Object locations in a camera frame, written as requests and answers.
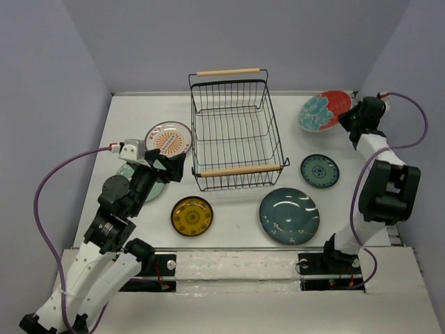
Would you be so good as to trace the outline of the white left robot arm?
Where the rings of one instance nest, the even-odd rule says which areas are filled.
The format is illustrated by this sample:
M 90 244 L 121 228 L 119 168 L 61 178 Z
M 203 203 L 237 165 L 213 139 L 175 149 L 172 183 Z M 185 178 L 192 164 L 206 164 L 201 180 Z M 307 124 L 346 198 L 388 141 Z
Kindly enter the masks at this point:
M 156 182 L 180 182 L 186 154 L 173 157 L 158 149 L 146 151 L 130 144 L 113 144 L 110 151 L 133 171 L 127 178 L 110 176 L 98 197 L 99 208 L 84 234 L 71 267 L 64 270 L 57 252 L 60 285 L 36 312 L 19 323 L 25 333 L 92 333 L 108 302 L 136 274 L 154 266 L 155 250 L 130 235 L 136 217 Z

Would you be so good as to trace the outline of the red teal flower plate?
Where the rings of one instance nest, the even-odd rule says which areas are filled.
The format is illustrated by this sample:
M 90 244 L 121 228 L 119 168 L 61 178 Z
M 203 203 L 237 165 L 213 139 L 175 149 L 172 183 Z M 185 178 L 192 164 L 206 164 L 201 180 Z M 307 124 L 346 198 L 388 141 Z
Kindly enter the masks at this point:
M 298 124 L 308 132 L 321 132 L 335 126 L 339 116 L 355 105 L 352 93 L 328 90 L 305 102 L 298 115 Z

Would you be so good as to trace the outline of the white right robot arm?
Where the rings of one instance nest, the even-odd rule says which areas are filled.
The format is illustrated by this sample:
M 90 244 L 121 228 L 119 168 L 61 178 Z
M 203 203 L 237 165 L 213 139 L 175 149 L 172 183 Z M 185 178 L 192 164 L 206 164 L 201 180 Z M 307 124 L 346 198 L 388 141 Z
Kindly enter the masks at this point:
M 321 267 L 335 273 L 352 265 L 379 231 L 411 216 L 421 171 L 397 157 L 378 129 L 392 94 L 367 96 L 339 117 L 354 149 L 365 159 L 353 191 L 349 222 L 325 242 Z

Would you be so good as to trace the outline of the small blue floral plate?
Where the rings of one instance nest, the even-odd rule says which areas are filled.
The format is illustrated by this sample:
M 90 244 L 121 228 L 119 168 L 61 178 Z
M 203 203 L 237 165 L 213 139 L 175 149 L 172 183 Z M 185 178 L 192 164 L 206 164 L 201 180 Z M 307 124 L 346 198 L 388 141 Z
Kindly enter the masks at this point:
M 303 159 L 300 174 L 310 185 L 326 189 L 339 181 L 340 170 L 331 158 L 323 154 L 311 154 Z

